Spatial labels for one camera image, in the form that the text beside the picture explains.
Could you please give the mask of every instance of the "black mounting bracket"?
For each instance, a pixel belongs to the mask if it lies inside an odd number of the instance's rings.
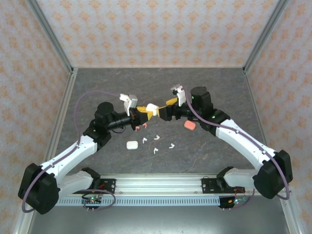
[[[97,186],[97,188],[94,187],[90,187],[89,189],[101,189],[101,190],[107,190],[113,194],[115,194],[115,189],[116,189],[116,179],[104,179],[101,178],[99,180],[99,185]],[[74,194],[100,194],[101,192],[75,192]]]
[[[224,175],[233,167],[223,169],[216,178],[202,178],[201,187],[203,194],[233,194],[245,192],[244,187],[230,187],[224,180]]]

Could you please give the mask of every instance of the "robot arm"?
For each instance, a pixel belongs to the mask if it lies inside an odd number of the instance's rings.
[[[183,87],[177,85],[172,88],[173,94],[181,93]],[[195,87],[191,90],[192,108],[203,119],[218,125],[213,126],[198,119],[190,110],[185,102],[185,97],[175,97],[166,102],[166,106],[160,107],[157,111],[158,116],[165,120],[172,120],[186,117],[190,121],[199,122],[200,126],[210,132],[213,136],[224,140],[237,151],[239,151],[253,166],[253,170],[239,170],[227,167],[217,175],[220,180],[220,187],[246,187],[256,188],[264,197],[273,198],[284,188],[284,182],[277,168],[267,156],[272,156],[281,168],[286,181],[289,183],[293,179],[290,156],[285,151],[276,152],[274,149],[265,146],[252,136],[242,130],[226,113],[214,108],[211,102],[210,93],[206,87]]]
[[[146,111],[145,107],[136,107],[137,98],[135,96],[120,95],[120,99],[125,102],[124,113],[115,112],[113,105],[109,102],[101,103],[95,112],[95,119],[91,121],[79,141],[40,166],[34,163],[29,165],[19,188],[19,198],[24,198],[33,180],[47,168],[35,182],[26,198],[26,203],[40,214],[50,211],[58,199],[64,196],[88,188],[97,189],[100,183],[100,175],[90,168],[84,168],[74,175],[65,176],[78,163],[105,146],[111,139],[111,130],[127,125],[131,125],[132,129],[135,130],[136,126],[147,122],[153,115],[153,112]]]

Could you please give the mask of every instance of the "gray table surface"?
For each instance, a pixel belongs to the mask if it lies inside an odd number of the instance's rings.
[[[163,106],[173,98],[170,88],[181,84],[191,90],[206,86],[214,107],[227,113],[250,135],[263,141],[252,98],[240,68],[85,68],[78,69],[57,154],[69,147],[77,135],[73,123],[74,107],[78,98],[90,90],[134,94],[139,105],[154,103]],[[97,106],[109,101],[117,112],[123,111],[123,102],[113,96],[91,94],[79,107],[78,122],[84,131],[94,119]],[[208,173],[217,174],[227,166],[251,169],[252,165],[234,148],[202,130],[183,127],[186,119],[165,122],[153,117],[147,129],[134,132],[128,127],[123,134],[112,133],[112,139],[94,155],[88,157],[71,172],[90,167],[100,174],[107,173]],[[142,144],[143,137],[148,141]],[[126,142],[137,140],[137,150],[127,150]],[[159,151],[154,155],[153,149]]]

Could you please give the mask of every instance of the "wallpaper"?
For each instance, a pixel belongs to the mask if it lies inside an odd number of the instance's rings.
[[[75,67],[242,67],[278,0],[38,0]]]
[[[266,139],[292,159],[291,189],[312,230],[312,2],[292,0],[248,79]]]
[[[0,1],[0,233],[20,212],[26,166],[40,164],[68,74],[25,0]]]

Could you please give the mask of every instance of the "orange object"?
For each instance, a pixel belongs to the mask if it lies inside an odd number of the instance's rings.
[[[192,121],[187,120],[184,123],[184,127],[192,131],[192,130],[195,129],[196,124],[194,122],[192,122]]]

